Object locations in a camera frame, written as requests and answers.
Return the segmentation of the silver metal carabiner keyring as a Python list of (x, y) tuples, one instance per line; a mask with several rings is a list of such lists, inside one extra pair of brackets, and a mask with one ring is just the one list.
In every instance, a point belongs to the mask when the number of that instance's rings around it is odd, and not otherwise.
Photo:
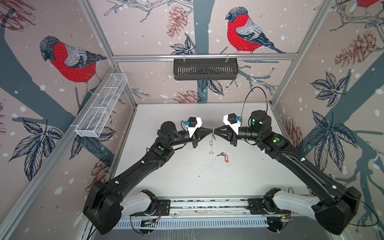
[(215, 137), (215, 130), (213, 129), (212, 130), (212, 134), (211, 134), (211, 140), (209, 142), (209, 145), (211, 147), (210, 151), (209, 151), (209, 154), (213, 155), (214, 154), (214, 150), (213, 150), (213, 145), (214, 145), (214, 141), (216, 140), (216, 137)]

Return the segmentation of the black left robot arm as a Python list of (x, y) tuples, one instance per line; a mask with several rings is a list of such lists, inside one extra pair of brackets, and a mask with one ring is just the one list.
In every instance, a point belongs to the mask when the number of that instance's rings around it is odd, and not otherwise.
[(192, 143), (196, 148), (199, 141), (212, 134), (212, 129), (186, 128), (177, 131), (176, 125), (164, 122), (157, 132), (154, 144), (145, 155), (123, 173), (103, 183), (96, 181), (90, 188), (83, 214), (102, 235), (110, 232), (123, 215), (155, 212), (157, 197), (149, 190), (128, 197), (128, 193), (146, 176), (161, 168), (174, 155), (174, 146), (183, 148)]

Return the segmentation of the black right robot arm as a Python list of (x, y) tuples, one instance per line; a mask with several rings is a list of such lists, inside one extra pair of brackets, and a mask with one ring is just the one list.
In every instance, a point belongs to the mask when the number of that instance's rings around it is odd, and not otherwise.
[(273, 132), (272, 118), (266, 112), (252, 112), (249, 121), (248, 127), (242, 127), (241, 118), (236, 114), (225, 115), (224, 125), (214, 129), (214, 134), (233, 146), (237, 146), (239, 140), (253, 141), (263, 153), (295, 174), (314, 194), (312, 197), (302, 196), (272, 188), (264, 195), (265, 211), (270, 214), (279, 210), (295, 212), (316, 220), (331, 234), (340, 235), (357, 214), (361, 193), (327, 177), (306, 158), (300, 157), (284, 136)]

